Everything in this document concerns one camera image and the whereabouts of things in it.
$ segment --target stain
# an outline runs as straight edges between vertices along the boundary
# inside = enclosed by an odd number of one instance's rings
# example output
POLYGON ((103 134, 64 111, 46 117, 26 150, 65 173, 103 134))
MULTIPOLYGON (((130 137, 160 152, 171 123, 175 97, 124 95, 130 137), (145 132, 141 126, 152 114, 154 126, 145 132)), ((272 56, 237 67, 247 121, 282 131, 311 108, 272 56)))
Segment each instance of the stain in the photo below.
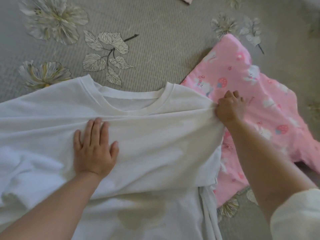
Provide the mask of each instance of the stain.
POLYGON ((122 225, 130 230, 151 228, 161 225, 166 211, 164 200, 151 193, 131 193, 118 196, 126 209, 118 212, 122 225))

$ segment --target crew neckline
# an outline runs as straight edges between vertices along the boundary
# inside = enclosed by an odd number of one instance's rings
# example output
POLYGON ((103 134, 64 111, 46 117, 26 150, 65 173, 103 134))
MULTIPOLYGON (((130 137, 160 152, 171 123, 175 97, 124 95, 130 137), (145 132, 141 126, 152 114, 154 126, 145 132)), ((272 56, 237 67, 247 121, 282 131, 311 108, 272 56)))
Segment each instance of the crew neckline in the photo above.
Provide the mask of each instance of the crew neckline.
POLYGON ((161 108, 165 102, 169 99, 172 94, 175 84, 166 83, 164 88, 158 91, 152 92, 128 92, 120 91, 110 87, 102 86, 96 83, 90 75, 84 76, 81 79, 81 83, 86 88, 87 92, 100 104, 103 109, 107 109, 108 112, 112 112, 114 115, 119 116, 144 116, 149 115, 161 108), (112 106, 105 97, 116 98, 116 99, 157 99, 152 104, 142 109, 124 111, 112 106))

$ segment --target left hand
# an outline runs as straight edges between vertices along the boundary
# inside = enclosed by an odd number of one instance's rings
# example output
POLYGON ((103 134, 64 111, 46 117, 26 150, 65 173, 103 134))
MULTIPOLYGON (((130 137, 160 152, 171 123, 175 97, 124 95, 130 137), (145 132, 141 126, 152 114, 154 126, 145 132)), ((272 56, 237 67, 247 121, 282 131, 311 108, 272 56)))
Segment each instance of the left hand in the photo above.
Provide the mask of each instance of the left hand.
POLYGON ((80 130, 74 133, 74 170, 76 174, 82 172, 95 173, 102 180, 113 169, 118 153, 118 142, 109 146, 109 123, 101 118, 89 120, 84 133, 83 143, 80 141, 80 130))

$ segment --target pink pajamas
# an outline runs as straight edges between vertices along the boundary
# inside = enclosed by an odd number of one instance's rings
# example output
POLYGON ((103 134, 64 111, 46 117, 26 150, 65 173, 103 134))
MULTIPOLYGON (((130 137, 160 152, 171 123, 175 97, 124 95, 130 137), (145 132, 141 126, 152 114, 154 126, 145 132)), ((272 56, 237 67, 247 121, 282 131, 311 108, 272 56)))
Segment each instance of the pink pajamas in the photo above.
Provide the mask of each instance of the pink pajamas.
MULTIPOLYGON (((298 114, 293 91, 260 73, 246 48, 228 34, 185 78, 187 86, 217 102, 226 91, 238 90, 247 101, 245 119, 292 162, 303 161, 320 173, 320 143, 298 114)), ((215 194, 218 206, 248 185, 230 133, 222 144, 221 170, 215 194)))

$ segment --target floral carpet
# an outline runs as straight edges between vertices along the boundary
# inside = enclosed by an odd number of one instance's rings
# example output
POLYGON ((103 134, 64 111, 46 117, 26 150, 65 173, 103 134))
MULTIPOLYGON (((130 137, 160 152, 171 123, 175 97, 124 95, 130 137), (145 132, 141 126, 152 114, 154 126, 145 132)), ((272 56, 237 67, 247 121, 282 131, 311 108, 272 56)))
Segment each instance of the floral carpet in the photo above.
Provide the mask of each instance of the floral carpet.
MULTIPOLYGON (((320 140, 319 13, 310 0, 2 0, 0 102, 88 73, 124 91, 179 84, 232 33, 320 140)), ((249 188, 218 216, 224 239, 271 239, 249 188)))

